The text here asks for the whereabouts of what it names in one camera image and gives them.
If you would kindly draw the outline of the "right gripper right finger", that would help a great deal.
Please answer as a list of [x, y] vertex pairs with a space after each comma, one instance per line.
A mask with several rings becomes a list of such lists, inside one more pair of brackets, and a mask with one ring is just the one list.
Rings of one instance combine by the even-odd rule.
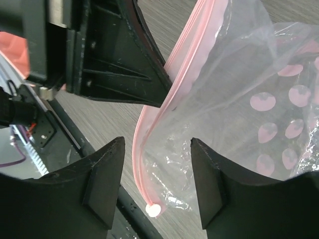
[[316, 239], [319, 174], [286, 181], [246, 169], [193, 138], [191, 162], [202, 228], [210, 239]]

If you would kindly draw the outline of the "clear pink zip top bag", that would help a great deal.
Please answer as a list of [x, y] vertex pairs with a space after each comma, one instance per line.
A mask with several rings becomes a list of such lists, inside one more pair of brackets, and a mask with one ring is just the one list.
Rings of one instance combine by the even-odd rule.
[[142, 109], [132, 147], [150, 217], [198, 210], [194, 137], [274, 179], [318, 170], [318, 25], [274, 23], [259, 0], [199, 0], [164, 68], [172, 87]]

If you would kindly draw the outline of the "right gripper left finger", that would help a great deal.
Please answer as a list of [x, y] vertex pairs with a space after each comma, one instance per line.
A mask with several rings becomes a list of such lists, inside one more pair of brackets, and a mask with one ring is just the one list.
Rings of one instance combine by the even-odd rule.
[[125, 139], [39, 179], [0, 177], [3, 239], [104, 239], [112, 228]]

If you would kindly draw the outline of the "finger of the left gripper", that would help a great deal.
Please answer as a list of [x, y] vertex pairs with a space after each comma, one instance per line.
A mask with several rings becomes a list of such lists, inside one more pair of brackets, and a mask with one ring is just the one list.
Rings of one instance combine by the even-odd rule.
[[73, 1], [66, 90], [94, 101], [160, 107], [172, 83], [135, 0]]

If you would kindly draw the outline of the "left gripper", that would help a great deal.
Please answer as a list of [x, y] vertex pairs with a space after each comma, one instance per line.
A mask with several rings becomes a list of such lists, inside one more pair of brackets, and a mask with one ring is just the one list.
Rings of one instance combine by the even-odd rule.
[[1, 31], [26, 40], [29, 74], [27, 82], [44, 99], [57, 91], [84, 97], [83, 63], [86, 43], [87, 1], [62, 1], [61, 19], [54, 22], [48, 0], [2, 0]]

